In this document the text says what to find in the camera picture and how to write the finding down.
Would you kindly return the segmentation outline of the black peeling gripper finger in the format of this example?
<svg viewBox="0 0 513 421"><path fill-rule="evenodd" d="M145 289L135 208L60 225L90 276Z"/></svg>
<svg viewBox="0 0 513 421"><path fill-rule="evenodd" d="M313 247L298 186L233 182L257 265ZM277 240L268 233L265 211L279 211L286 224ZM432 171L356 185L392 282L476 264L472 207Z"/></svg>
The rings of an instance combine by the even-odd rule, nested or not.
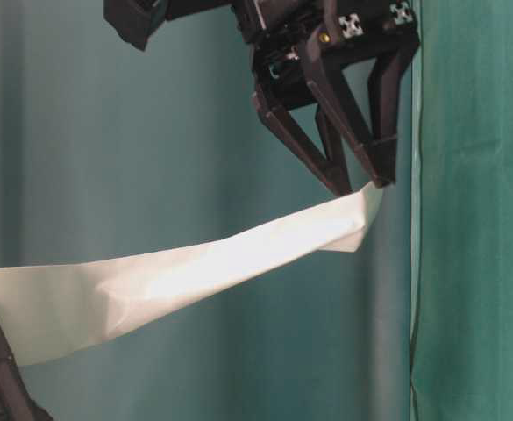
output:
<svg viewBox="0 0 513 421"><path fill-rule="evenodd" d="M255 83L253 104L261 123L332 194L352 192L341 135L320 105L316 108L315 121L323 150L312 142L268 85Z"/></svg>
<svg viewBox="0 0 513 421"><path fill-rule="evenodd" d="M336 44L314 32L302 43L301 65L310 93L347 142L378 188L396 181L401 80L417 49L415 32L377 34ZM359 103L344 70L374 63L367 78L367 109Z"/></svg>

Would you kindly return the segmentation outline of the black gripper finger at roll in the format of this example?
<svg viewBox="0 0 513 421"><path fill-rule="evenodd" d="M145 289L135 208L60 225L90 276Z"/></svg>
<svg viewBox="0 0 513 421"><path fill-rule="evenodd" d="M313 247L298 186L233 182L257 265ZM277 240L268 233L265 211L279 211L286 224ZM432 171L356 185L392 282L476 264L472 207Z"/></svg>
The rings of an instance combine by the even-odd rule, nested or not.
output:
<svg viewBox="0 0 513 421"><path fill-rule="evenodd" d="M0 325L0 420L53 420L30 397Z"/></svg>

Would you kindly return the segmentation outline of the black gripper body peeling tape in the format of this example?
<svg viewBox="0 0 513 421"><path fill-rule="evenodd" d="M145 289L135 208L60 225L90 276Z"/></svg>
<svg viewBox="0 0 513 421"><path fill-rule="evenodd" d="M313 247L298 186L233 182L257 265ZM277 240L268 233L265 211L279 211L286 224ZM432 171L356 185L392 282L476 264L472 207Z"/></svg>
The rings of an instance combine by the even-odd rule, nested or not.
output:
<svg viewBox="0 0 513 421"><path fill-rule="evenodd" d="M343 70L375 62L369 92L398 87L419 47L408 1L233 1L255 84L293 110L341 92Z"/></svg>

